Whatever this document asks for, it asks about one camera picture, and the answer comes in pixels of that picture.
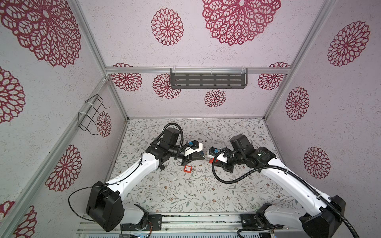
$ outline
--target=orange square object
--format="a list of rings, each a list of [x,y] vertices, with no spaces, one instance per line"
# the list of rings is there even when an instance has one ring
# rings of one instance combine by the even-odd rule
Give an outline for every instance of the orange square object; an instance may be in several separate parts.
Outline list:
[[[186,165],[186,166],[184,167],[184,172],[186,172],[186,173],[191,173],[191,172],[192,172],[192,167]]]

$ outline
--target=floral tablecloth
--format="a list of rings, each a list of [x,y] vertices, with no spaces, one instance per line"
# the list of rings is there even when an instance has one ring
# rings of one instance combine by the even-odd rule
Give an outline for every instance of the floral tablecloth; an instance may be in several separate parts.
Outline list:
[[[210,147],[228,147],[229,139],[244,134],[254,148],[267,147],[275,154],[262,119],[135,119],[130,120],[121,150],[112,172],[117,176],[140,159],[149,143],[158,136],[169,122],[178,123],[184,131],[184,141],[203,143],[204,153]],[[149,212],[241,212],[255,211],[263,203],[286,208],[299,208],[298,202],[271,179],[253,173],[235,184],[218,182],[211,171],[209,159],[191,162],[191,173],[178,165],[180,160],[170,158],[166,169],[150,173],[127,196],[124,203],[137,203]],[[219,177],[232,180],[250,168],[234,167],[234,173],[216,168]]]

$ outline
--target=red circular pattern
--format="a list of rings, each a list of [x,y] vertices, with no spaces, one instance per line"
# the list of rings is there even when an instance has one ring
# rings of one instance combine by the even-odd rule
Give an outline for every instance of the red circular pattern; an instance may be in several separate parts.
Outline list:
[[[166,99],[177,97],[181,92],[181,89],[171,87],[171,76],[167,73],[156,76],[152,87],[157,95]]]
[[[168,8],[156,12],[151,21],[151,29],[155,38],[163,45],[178,43],[184,32],[181,18]]]
[[[19,80],[0,67],[0,124],[18,117],[24,105],[25,94]]]
[[[128,64],[117,63],[113,67],[132,67]],[[116,86],[126,91],[138,90],[142,85],[142,77],[139,73],[117,73],[111,74],[112,81]]]
[[[324,179],[331,172],[331,161],[328,155],[318,147],[311,147],[306,151],[304,166],[307,172],[317,179]]]
[[[45,185],[54,191],[68,189],[78,178],[78,174],[81,172],[81,166],[81,153],[74,145],[69,145],[66,153],[63,154],[54,168],[54,171],[49,175]]]
[[[13,238],[30,238],[34,234],[34,228],[36,227],[37,212],[34,211],[34,206],[30,206],[28,213],[24,215],[21,223],[17,226],[13,233]]]
[[[96,120],[96,128],[102,137],[107,137],[111,132],[111,118],[107,112],[101,112]]]
[[[209,107],[218,107],[225,102],[225,99],[226,99],[226,94],[223,91],[213,89],[207,92],[207,94],[204,97],[204,102]]]
[[[296,87],[288,94],[286,100],[286,112],[287,115],[293,119],[297,120],[304,116],[308,108],[308,93],[302,87]]]
[[[66,67],[79,57],[81,34],[65,0],[0,0],[0,16],[37,59]]]
[[[202,0],[205,27],[213,38],[229,45],[240,44],[262,33],[273,21],[280,0]]]
[[[352,62],[365,49],[369,35],[369,26],[365,22],[356,21],[345,26],[328,48],[329,62],[339,67]]]
[[[0,205],[0,222],[4,219],[5,215],[13,206],[14,201],[6,201],[5,203]]]
[[[288,63],[276,62],[269,67],[289,67]],[[258,85],[260,88],[272,90],[277,88],[285,75],[281,73],[263,73],[259,75]]]

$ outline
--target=robotic arm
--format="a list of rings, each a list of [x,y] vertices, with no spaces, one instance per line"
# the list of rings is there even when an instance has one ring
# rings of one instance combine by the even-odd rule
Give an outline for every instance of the robotic arm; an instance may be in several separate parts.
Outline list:
[[[288,209],[264,204],[254,214],[242,214],[243,229],[240,231],[268,230],[282,226],[304,230],[311,238],[331,238],[342,222],[347,225],[354,237],[356,231],[344,217],[345,201],[339,196],[330,197],[301,179],[287,168],[275,154],[260,147],[254,149],[245,135],[230,139],[234,151],[229,148],[210,148],[209,157],[213,157],[212,172],[222,183],[238,182],[253,172],[271,178],[284,188],[301,205],[302,209]],[[234,165],[246,164],[253,170],[240,178],[225,181],[219,178],[215,166],[233,172]]]
[[[179,135],[180,145],[176,145]],[[165,169],[163,163],[170,157],[181,159],[185,166],[193,160],[203,160],[202,143],[194,140],[183,143],[183,134],[179,125],[167,124],[163,132],[151,143],[142,154],[141,159],[130,166],[117,177],[105,184],[98,181],[91,189],[86,213],[94,219],[105,231],[109,232],[118,224],[132,224],[137,229],[143,229],[148,221],[148,212],[138,205],[123,207],[122,201],[128,193],[150,172],[160,168]]]

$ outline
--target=black wire rack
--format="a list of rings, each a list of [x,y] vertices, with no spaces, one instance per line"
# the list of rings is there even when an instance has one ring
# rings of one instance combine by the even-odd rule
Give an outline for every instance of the black wire rack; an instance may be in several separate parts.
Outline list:
[[[94,104],[95,104],[95,102],[96,102],[97,100],[100,102],[100,104],[99,104],[99,106],[98,106],[97,108],[95,108],[95,107],[94,107]],[[103,106],[105,109],[109,109],[110,107],[105,107],[105,106],[103,105],[103,98],[102,98],[99,94],[95,94],[95,95],[92,96],[91,98],[87,99],[87,100],[85,101],[85,103],[89,103],[89,104],[91,105],[91,107],[89,108],[89,110],[87,110],[87,112],[78,112],[78,116],[77,116],[77,124],[78,124],[78,127],[81,128],[83,131],[88,131],[90,134],[96,136],[96,135],[98,135],[98,134],[93,134],[93,133],[91,133],[91,131],[90,131],[88,128],[89,128],[91,122],[93,122],[93,123],[95,124],[95,126],[96,126],[96,122],[93,120],[93,118],[95,117],[95,115],[96,115],[97,113],[98,113],[98,115],[100,115],[100,113],[99,113],[98,110],[99,110],[99,108],[100,108],[101,106]],[[92,117],[89,115],[89,111],[91,110],[91,108],[95,109],[94,115],[93,115]],[[86,117],[90,118],[90,121],[89,121],[89,123],[87,124],[87,126],[85,126],[84,124],[82,124]]]

